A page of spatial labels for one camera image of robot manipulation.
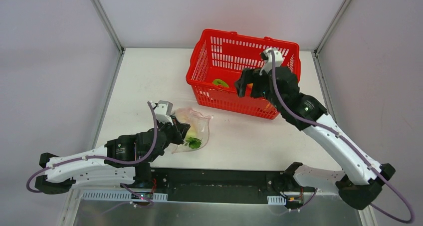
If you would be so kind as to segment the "white daikon radish toy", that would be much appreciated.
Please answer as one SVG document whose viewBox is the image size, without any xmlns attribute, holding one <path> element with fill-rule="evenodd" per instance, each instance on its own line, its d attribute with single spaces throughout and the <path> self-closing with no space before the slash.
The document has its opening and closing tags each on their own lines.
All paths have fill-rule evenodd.
<svg viewBox="0 0 423 226">
<path fill-rule="evenodd" d="M 191 126 L 184 138 L 184 145 L 190 149 L 199 149 L 202 145 L 202 138 L 198 135 L 194 126 Z"/>
</svg>

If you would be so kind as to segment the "green vegetable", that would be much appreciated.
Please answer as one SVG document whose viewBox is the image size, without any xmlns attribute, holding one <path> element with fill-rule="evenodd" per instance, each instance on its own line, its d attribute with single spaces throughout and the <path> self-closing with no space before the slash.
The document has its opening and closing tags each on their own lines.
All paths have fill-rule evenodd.
<svg viewBox="0 0 423 226">
<path fill-rule="evenodd" d="M 214 79 L 212 84 L 216 87 L 229 88 L 229 85 L 221 79 Z"/>
</svg>

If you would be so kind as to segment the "clear pink zip top bag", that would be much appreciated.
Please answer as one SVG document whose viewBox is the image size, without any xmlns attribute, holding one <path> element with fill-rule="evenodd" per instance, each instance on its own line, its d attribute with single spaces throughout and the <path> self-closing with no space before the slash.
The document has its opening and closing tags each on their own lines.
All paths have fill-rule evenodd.
<svg viewBox="0 0 423 226">
<path fill-rule="evenodd" d="M 208 143 L 212 115 L 205 116 L 193 108 L 179 108 L 173 111 L 172 115 L 179 122 L 190 125 L 190 129 L 183 138 L 183 143 L 175 146 L 172 154 L 197 151 Z"/>
</svg>

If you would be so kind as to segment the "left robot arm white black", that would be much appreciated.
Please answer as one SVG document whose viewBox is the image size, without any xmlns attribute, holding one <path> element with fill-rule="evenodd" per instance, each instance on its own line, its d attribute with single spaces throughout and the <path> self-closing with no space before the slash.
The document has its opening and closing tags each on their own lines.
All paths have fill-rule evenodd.
<svg viewBox="0 0 423 226">
<path fill-rule="evenodd" d="M 34 182 L 36 192 L 63 194 L 85 186 L 137 185 L 147 188 L 152 180 L 150 163 L 162 156 L 170 144 L 180 145 L 191 129 L 175 116 L 170 123 L 156 121 L 154 128 L 121 135 L 96 149 L 68 157 L 40 155 L 43 172 Z"/>
</svg>

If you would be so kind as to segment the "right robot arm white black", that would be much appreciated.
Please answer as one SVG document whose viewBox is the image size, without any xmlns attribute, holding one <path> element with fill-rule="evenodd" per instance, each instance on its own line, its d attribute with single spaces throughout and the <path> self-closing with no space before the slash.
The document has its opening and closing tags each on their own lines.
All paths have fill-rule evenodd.
<svg viewBox="0 0 423 226">
<path fill-rule="evenodd" d="M 252 98 L 267 100 L 283 119 L 315 140 L 341 167 L 329 171 L 294 162 L 283 172 L 279 191 L 313 187 L 336 193 L 357 210 L 372 204 L 396 171 L 391 164 L 381 164 L 364 153 L 315 97 L 300 92 L 297 76 L 288 68 L 244 69 L 235 82 L 239 97 L 246 94 L 248 85 L 252 86 Z"/>
</svg>

